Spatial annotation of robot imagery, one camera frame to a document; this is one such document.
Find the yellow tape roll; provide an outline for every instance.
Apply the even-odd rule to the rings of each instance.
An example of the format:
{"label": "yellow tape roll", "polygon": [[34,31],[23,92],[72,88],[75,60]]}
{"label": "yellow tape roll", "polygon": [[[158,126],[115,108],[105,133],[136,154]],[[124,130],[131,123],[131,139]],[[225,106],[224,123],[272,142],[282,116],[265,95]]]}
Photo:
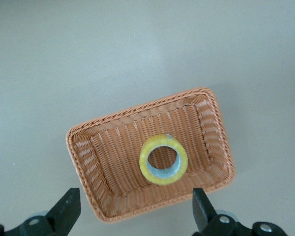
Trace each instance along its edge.
{"label": "yellow tape roll", "polygon": [[[148,156],[159,147],[169,147],[176,151],[176,161],[166,169],[153,167]],[[143,144],[140,155],[140,169],[144,177],[155,184],[167,185],[179,180],[186,172],[188,166],[188,156],[183,146],[169,134],[158,134],[150,137]]]}

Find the screw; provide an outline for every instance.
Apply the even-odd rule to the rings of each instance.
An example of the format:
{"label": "screw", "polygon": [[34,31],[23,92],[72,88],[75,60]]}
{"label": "screw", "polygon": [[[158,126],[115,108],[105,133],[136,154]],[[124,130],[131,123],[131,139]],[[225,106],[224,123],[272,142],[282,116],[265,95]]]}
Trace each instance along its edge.
{"label": "screw", "polygon": [[228,224],[230,222],[229,218],[224,215],[220,217],[220,221],[224,224]]}
{"label": "screw", "polygon": [[261,224],[260,229],[262,229],[263,231],[268,232],[268,233],[272,232],[272,228],[269,225],[266,225],[266,224]]}
{"label": "screw", "polygon": [[33,219],[29,222],[29,225],[36,225],[39,222],[39,219]]}

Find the hole in tape roll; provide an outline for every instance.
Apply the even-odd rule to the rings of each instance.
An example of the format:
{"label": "hole in tape roll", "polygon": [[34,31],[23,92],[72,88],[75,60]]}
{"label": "hole in tape roll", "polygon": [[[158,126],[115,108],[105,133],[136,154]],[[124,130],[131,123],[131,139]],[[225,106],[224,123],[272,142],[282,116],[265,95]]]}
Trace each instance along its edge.
{"label": "hole in tape roll", "polygon": [[170,147],[158,147],[148,156],[148,162],[157,169],[167,169],[176,161],[176,151]]}
{"label": "hole in tape roll", "polygon": [[150,162],[149,162],[149,157],[147,159],[147,169],[156,177],[159,177],[159,178],[171,178],[173,177],[175,174],[177,174],[177,172],[179,171],[180,169],[180,166],[181,166],[181,156],[180,154],[172,149],[175,154],[176,154],[176,158],[175,158],[175,161],[174,163],[167,167],[167,168],[164,168],[164,169],[158,169],[158,168],[155,168],[153,167]]}

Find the orange woven basket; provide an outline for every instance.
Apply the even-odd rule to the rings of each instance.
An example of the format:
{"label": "orange woven basket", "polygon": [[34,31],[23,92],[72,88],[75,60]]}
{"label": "orange woven basket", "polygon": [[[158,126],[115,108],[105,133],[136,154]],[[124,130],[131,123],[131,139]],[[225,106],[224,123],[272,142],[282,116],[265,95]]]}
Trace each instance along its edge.
{"label": "orange woven basket", "polygon": [[[152,135],[170,134],[188,155],[186,173],[169,185],[157,185],[139,167],[143,143]],[[116,222],[229,185],[233,158],[213,92],[196,88],[96,118],[72,127],[66,137],[72,161],[97,217]],[[176,153],[157,148],[152,166],[172,165]]]}

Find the white table surface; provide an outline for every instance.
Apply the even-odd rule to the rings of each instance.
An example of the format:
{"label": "white table surface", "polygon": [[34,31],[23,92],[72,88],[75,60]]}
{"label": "white table surface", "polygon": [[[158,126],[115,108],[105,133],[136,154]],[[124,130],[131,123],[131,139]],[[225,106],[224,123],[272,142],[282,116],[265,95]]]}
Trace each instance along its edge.
{"label": "white table surface", "polygon": [[295,1],[0,0],[0,223],[80,187],[71,236],[192,235],[191,201],[98,221],[65,135],[195,87],[217,95],[237,169],[214,207],[295,236]]}

